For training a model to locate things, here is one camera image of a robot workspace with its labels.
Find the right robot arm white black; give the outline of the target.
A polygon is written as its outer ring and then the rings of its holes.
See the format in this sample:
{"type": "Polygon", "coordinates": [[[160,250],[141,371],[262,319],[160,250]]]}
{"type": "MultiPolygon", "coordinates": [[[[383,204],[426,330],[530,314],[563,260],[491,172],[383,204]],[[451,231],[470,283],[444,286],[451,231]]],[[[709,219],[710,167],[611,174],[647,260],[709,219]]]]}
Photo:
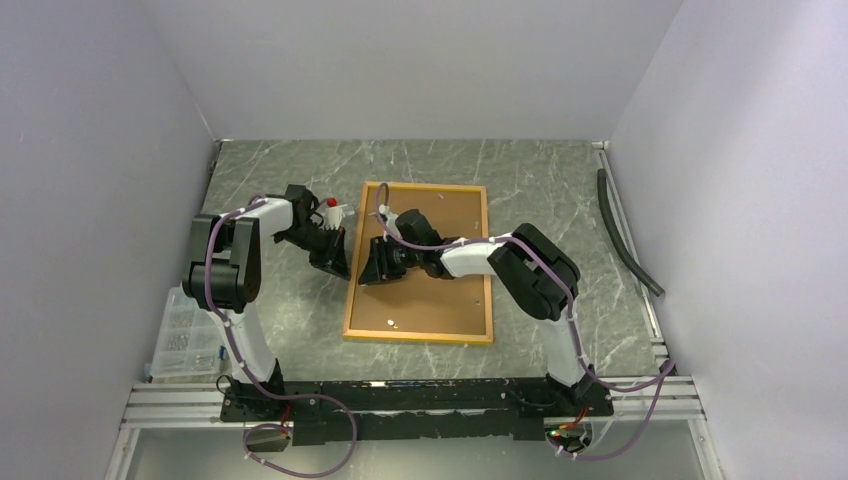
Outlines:
{"type": "Polygon", "coordinates": [[[522,223],[495,237],[443,237],[417,209],[376,218],[383,234],[370,240],[358,284],[398,281],[414,268],[442,280],[499,279],[518,307],[540,322],[554,409],[572,415],[586,405],[594,370],[576,325],[580,271],[538,228],[522,223]]]}

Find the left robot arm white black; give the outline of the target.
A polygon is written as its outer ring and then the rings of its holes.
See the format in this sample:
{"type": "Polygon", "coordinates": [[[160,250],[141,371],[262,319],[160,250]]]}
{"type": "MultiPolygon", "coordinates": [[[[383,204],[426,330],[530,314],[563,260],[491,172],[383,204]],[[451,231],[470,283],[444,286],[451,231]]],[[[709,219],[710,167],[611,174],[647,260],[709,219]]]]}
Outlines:
{"type": "Polygon", "coordinates": [[[333,197],[318,198],[304,185],[282,194],[257,194],[225,214],[199,214],[191,223],[184,294],[220,331],[237,392],[253,386],[247,407],[263,420],[286,406],[279,362],[261,328],[255,302],[262,284],[262,248],[287,242],[307,252],[309,264],[342,280],[351,277],[342,220],[353,212],[333,197]]]}

